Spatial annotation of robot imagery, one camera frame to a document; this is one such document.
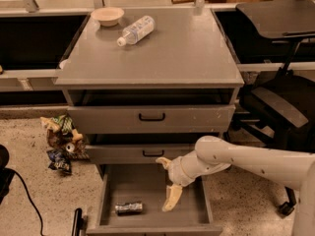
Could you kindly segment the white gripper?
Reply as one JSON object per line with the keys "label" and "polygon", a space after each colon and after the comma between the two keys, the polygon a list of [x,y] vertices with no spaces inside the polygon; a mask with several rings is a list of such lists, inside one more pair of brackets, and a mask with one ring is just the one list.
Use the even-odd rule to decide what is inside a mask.
{"label": "white gripper", "polygon": [[227,169],[229,163],[206,162],[197,155],[196,151],[173,160],[166,157],[156,159],[157,164],[168,171],[168,178],[173,183],[166,187],[166,200],[162,206],[164,212],[173,210],[182,195],[182,187],[193,183],[199,176],[211,175]]}

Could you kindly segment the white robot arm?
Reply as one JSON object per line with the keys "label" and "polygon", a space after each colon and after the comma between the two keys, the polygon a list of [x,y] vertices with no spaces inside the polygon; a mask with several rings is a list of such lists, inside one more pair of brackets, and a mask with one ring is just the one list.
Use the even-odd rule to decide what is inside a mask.
{"label": "white robot arm", "polygon": [[157,159],[168,172],[162,209],[171,211],[180,200],[182,189],[196,178],[215,174],[234,165],[299,192],[291,236],[315,234],[315,154],[264,147],[233,145],[218,137],[200,138],[194,149],[172,160]]}

